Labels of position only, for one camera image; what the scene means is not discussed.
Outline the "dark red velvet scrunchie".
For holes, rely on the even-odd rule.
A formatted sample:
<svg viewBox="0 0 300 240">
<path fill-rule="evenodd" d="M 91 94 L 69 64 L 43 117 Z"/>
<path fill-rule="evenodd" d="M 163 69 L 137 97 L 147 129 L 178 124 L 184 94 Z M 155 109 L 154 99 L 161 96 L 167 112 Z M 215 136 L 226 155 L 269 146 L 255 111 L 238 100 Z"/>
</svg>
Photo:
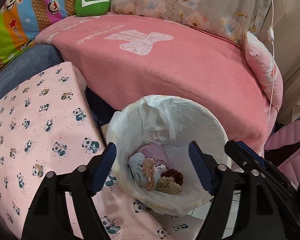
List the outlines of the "dark red velvet scrunchie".
<svg viewBox="0 0 300 240">
<path fill-rule="evenodd" d="M 183 174 L 174 168 L 162 172 L 161 177 L 166 177 L 166 178 L 172 177 L 173 181 L 180 186 L 182 186 L 184 182 Z"/>
</svg>

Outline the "beige stocking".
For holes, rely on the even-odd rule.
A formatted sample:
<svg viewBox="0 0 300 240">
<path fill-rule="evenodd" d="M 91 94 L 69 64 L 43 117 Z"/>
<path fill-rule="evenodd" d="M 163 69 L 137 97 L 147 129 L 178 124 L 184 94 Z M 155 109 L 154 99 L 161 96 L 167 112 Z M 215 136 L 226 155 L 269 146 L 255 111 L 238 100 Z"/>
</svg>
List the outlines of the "beige stocking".
<svg viewBox="0 0 300 240">
<path fill-rule="evenodd" d="M 157 183 L 157 190 L 166 194 L 175 195 L 182 191 L 182 187 L 174 181 L 173 177 L 161 177 Z"/>
</svg>

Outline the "purple cloth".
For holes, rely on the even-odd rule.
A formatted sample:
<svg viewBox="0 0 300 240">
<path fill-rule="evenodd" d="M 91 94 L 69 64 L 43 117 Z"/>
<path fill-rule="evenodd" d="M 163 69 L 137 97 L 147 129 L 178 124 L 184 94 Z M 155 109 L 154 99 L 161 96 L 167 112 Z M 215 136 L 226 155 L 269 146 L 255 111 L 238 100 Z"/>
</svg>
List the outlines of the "purple cloth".
<svg viewBox="0 0 300 240">
<path fill-rule="evenodd" d="M 146 158 L 152 158 L 154 160 L 155 167 L 165 165 L 169 167 L 168 158 L 161 145 L 151 143 L 141 146 L 137 152 L 141 152 Z"/>
</svg>

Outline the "beige scrunchie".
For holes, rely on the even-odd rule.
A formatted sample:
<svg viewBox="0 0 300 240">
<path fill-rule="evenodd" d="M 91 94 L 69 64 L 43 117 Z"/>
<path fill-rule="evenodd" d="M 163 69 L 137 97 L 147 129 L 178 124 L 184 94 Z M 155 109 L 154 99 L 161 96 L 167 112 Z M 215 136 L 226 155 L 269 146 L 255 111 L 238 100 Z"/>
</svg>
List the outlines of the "beige scrunchie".
<svg viewBox="0 0 300 240">
<path fill-rule="evenodd" d="M 155 179 L 154 179 L 154 159 L 153 158 L 146 158 L 143 162 L 142 166 L 142 173 L 145 175 L 147 183 L 146 183 L 146 190 L 151 191 L 155 188 Z"/>
</svg>

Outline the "grey sock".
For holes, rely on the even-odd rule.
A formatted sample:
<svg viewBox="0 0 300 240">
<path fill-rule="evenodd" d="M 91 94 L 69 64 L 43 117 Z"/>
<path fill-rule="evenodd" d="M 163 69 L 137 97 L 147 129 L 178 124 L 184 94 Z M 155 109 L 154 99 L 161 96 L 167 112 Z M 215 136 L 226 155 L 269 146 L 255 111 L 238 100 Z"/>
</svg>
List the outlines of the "grey sock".
<svg viewBox="0 0 300 240">
<path fill-rule="evenodd" d="M 138 152 L 132 155 L 128 160 L 128 166 L 131 169 L 131 173 L 135 182 L 139 185 L 139 187 L 143 188 L 146 188 L 147 183 L 146 177 L 142 173 L 142 166 L 145 159 L 146 157 L 141 152 Z M 155 167 L 154 170 L 155 188 L 153 190 L 156 190 L 157 183 L 161 178 L 161 174 L 167 170 L 167 167 L 165 165 L 160 165 Z"/>
</svg>

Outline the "white lined trash bin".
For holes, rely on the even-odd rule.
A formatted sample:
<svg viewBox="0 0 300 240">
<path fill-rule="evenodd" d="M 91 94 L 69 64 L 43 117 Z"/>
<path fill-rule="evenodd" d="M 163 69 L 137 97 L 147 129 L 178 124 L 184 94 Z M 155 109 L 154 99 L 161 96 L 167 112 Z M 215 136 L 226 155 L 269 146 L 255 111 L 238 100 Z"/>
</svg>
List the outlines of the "white lined trash bin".
<svg viewBox="0 0 300 240">
<path fill-rule="evenodd" d="M 222 124 L 206 107 L 178 96 L 144 96 L 115 112 L 106 141 L 116 146 L 112 171 L 121 189 L 162 215 L 184 216 L 212 199 L 203 189 L 189 158 L 192 141 L 217 163 L 231 167 L 231 159 L 224 152 L 228 137 Z M 147 191 L 133 179 L 128 159 L 150 143 L 161 145 L 169 166 L 183 174 L 181 193 L 173 196 Z"/>
</svg>

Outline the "pink quilted chair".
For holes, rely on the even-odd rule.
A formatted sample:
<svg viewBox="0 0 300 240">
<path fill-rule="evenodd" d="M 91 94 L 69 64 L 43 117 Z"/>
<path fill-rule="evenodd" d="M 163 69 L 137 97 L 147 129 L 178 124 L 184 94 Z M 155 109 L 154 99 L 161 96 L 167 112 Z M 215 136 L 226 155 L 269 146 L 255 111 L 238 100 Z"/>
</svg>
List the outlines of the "pink quilted chair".
<svg viewBox="0 0 300 240">
<path fill-rule="evenodd" d="M 264 158 L 300 185 L 300 120 L 282 127 L 264 145 Z"/>
</svg>

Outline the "pink small pillow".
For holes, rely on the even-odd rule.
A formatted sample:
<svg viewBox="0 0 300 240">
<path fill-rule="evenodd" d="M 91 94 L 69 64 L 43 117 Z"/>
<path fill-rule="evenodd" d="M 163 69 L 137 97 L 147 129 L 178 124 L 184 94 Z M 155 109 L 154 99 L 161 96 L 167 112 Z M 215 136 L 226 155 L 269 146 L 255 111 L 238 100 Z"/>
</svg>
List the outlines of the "pink small pillow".
<svg viewBox="0 0 300 240">
<path fill-rule="evenodd" d="M 244 38 L 246 61 L 263 92 L 278 112 L 282 106 L 283 80 L 280 70 L 267 47 L 251 32 Z"/>
</svg>

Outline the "pink panda print sheet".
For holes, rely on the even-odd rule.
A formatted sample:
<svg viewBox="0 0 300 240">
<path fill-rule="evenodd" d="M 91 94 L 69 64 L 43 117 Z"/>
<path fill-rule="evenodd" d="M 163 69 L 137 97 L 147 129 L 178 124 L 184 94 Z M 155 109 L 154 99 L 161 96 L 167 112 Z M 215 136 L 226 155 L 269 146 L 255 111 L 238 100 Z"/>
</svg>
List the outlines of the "pink panda print sheet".
<svg viewBox="0 0 300 240">
<path fill-rule="evenodd" d="M 0 100 L 0 217 L 21 239 L 28 208 L 49 171 L 72 172 L 105 149 L 71 62 L 24 81 Z M 173 239 L 113 172 L 92 200 L 111 239 Z"/>
</svg>

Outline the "beige curtain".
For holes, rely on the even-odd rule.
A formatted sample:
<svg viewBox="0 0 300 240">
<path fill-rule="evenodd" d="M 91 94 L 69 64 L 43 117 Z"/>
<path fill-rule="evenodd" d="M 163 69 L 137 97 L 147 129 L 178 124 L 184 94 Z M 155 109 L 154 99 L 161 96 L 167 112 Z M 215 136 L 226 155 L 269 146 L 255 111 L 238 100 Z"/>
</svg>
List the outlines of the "beige curtain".
<svg viewBox="0 0 300 240">
<path fill-rule="evenodd" d="M 277 122 L 300 117 L 300 0 L 256 0 L 251 31 L 268 48 L 283 79 L 283 101 Z"/>
</svg>

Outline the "floral grey quilt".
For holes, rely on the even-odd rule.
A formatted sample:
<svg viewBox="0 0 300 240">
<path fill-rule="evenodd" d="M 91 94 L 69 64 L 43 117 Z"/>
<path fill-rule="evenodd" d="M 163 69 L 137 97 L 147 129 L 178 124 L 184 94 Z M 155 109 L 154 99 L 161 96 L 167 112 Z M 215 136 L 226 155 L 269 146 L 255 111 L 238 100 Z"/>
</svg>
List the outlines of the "floral grey quilt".
<svg viewBox="0 0 300 240">
<path fill-rule="evenodd" d="M 243 45 L 257 35 L 271 0 L 111 0 L 111 12 L 160 18 L 193 26 Z"/>
</svg>

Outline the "pink blanket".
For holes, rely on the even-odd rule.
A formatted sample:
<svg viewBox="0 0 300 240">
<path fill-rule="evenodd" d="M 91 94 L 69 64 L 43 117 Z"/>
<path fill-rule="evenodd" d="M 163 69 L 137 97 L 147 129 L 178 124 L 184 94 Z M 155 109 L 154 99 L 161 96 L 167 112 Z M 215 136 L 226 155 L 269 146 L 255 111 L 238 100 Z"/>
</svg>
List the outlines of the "pink blanket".
<svg viewBox="0 0 300 240">
<path fill-rule="evenodd" d="M 209 109 L 229 139 L 263 152 L 274 123 L 268 115 L 277 113 L 228 40 L 172 21 L 105 14 L 67 17 L 36 42 L 55 46 L 116 110 L 151 94 L 180 96 Z"/>
</svg>

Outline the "blue grey cushion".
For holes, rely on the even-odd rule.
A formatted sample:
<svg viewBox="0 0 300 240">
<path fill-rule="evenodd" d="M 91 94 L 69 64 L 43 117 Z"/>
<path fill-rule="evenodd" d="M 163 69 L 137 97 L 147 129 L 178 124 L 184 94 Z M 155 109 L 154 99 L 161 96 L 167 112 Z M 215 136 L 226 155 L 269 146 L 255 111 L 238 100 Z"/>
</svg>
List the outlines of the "blue grey cushion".
<svg viewBox="0 0 300 240">
<path fill-rule="evenodd" d="M 0 72 L 0 99 L 25 80 L 64 60 L 53 45 L 36 44 Z"/>
</svg>

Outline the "green swoosh cushion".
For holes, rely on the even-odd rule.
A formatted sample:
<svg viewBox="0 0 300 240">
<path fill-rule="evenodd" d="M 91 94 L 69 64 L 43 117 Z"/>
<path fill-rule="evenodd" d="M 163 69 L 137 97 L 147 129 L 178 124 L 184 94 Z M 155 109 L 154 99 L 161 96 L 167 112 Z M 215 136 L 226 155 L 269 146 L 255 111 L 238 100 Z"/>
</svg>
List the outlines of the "green swoosh cushion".
<svg viewBox="0 0 300 240">
<path fill-rule="evenodd" d="M 110 0 L 75 0 L 75 15 L 77 17 L 101 16 L 110 8 Z"/>
</svg>

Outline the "colourful monkey print pillow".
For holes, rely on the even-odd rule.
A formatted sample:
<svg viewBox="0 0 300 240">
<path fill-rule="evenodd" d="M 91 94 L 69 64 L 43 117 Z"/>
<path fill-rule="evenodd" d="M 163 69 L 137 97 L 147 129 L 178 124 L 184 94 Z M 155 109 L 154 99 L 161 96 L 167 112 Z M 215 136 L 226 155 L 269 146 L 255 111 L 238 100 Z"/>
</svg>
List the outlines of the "colourful monkey print pillow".
<svg viewBox="0 0 300 240">
<path fill-rule="evenodd" d="M 44 28 L 74 15 L 75 0 L 6 0 L 0 9 L 0 72 Z"/>
</svg>

